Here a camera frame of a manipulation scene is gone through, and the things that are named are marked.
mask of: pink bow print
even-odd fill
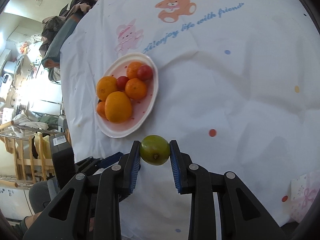
[[[310,198],[311,193],[316,193],[316,190],[313,189],[310,192],[309,192],[309,188],[306,188],[304,190],[304,201],[302,203],[301,209],[303,209],[303,208],[305,208],[307,206],[308,201],[312,201],[313,202],[315,200],[314,198]]]

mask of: label sticker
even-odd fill
[[[59,136],[59,137],[53,139],[53,146],[57,146],[61,143],[65,143],[66,141],[67,141],[67,139],[64,135]]]

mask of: pink bunny print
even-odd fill
[[[127,54],[129,49],[137,49],[143,40],[143,30],[136,31],[135,22],[136,19],[133,19],[128,25],[120,25],[116,30],[119,44],[115,51],[118,57]]]

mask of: white tablecloth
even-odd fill
[[[94,118],[95,85],[117,57],[136,51],[159,69],[155,107],[136,132],[108,138]],[[150,134],[175,139],[194,163],[234,171],[283,225],[290,180],[320,164],[319,51],[298,0],[99,0],[61,50],[76,160],[127,153]],[[170,162],[142,161],[120,212],[132,239],[188,237],[190,196],[177,194]]]

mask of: plastic bag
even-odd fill
[[[18,51],[20,54],[25,55],[25,54],[28,53],[29,42],[25,41],[25,42],[17,43],[16,47],[17,47],[17,51]]]

